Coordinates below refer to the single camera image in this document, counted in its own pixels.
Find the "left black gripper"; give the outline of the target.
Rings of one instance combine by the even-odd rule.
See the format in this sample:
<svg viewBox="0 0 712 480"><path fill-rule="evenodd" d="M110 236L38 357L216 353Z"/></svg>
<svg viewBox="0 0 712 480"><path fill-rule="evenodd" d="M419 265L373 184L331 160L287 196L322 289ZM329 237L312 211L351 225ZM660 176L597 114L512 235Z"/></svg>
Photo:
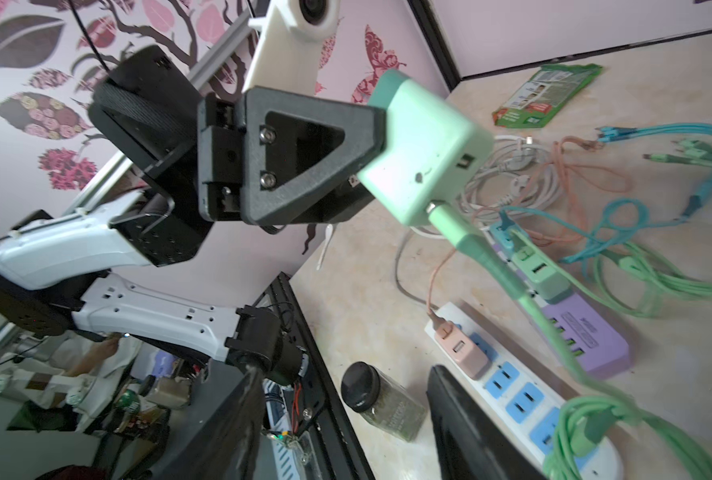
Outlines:
<svg viewBox="0 0 712 480"><path fill-rule="evenodd" d="M351 178L386 145L382 108L265 87L224 101L156 46L99 82L88 114L149 185L111 225L156 266L193 258L217 222L268 231L351 219L373 199Z"/></svg>

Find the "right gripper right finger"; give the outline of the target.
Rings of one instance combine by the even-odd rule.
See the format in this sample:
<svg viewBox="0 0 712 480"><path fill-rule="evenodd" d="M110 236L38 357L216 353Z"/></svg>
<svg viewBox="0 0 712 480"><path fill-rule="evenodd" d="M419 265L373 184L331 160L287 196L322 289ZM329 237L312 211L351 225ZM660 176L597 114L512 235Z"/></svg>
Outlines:
<svg viewBox="0 0 712 480"><path fill-rule="evenodd" d="M431 368L426 395L443 479L545 478L445 366Z"/></svg>

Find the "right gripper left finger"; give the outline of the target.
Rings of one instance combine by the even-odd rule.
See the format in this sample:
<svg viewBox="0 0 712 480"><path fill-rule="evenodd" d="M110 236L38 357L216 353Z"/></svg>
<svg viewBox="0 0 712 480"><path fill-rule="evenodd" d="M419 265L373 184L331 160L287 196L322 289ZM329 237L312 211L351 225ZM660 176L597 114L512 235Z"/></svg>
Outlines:
<svg viewBox="0 0 712 480"><path fill-rule="evenodd" d="M263 372L248 366L205 426L155 479L251 479L264 418Z"/></svg>

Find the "pink charger plug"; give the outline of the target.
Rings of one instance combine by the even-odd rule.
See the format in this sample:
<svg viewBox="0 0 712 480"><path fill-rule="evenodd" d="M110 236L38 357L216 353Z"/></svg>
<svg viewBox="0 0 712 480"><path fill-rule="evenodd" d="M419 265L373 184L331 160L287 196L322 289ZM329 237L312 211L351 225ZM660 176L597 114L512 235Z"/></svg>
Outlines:
<svg viewBox="0 0 712 480"><path fill-rule="evenodd" d="M436 327L434 338L468 378L478 380L490 364L485 352L452 322Z"/></svg>

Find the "teal charger plug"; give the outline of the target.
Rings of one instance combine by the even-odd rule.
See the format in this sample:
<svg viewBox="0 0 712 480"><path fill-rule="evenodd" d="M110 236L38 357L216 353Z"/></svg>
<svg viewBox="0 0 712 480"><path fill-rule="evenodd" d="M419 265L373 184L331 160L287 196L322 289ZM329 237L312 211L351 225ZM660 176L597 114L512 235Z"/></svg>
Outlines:
<svg viewBox="0 0 712 480"><path fill-rule="evenodd" d="M489 233L500 246L501 251L511 259L517 247L523 242L515 236L515 232L525 234L525 231L504 212L498 213L499 219L489 226Z"/></svg>

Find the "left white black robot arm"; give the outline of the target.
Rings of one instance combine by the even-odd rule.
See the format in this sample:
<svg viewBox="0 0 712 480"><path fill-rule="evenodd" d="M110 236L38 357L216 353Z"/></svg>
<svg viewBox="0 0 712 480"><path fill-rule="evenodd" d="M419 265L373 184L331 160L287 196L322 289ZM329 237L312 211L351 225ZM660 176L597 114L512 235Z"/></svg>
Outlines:
<svg viewBox="0 0 712 480"><path fill-rule="evenodd" d="M218 222L351 218L370 201L350 180L383 150L385 111L265 87L223 101L150 46L96 86L89 115L145 185L86 213L35 215L1 240L1 314L39 335L127 333L293 384L307 355L280 308L189 301L116 268L189 261Z"/></svg>

